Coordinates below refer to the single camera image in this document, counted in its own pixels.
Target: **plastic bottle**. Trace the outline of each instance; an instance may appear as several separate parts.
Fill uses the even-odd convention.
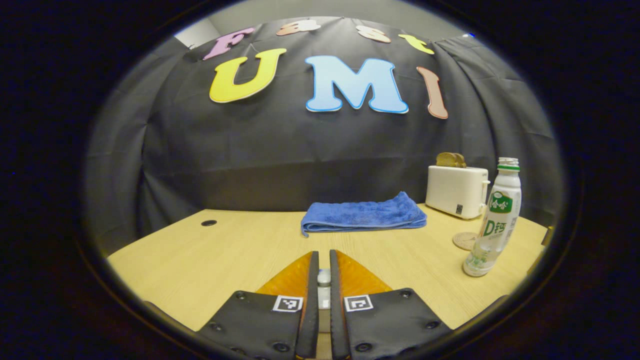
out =
[[[520,214],[522,191],[519,171],[518,159],[498,158],[498,176],[487,200],[480,233],[462,264],[467,275],[488,273],[507,245]]]

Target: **wooden table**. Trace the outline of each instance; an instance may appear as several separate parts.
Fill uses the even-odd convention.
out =
[[[463,273],[468,251],[452,237],[477,232],[482,217],[462,220],[419,204],[420,229],[300,232],[304,212],[203,210],[108,257],[122,280],[185,326],[199,330],[233,291],[255,291],[311,250],[329,268],[329,250],[351,256],[393,289],[413,288],[452,329],[511,293],[542,251],[546,229],[519,218],[508,246],[483,277]],[[216,220],[202,226],[205,220]]]

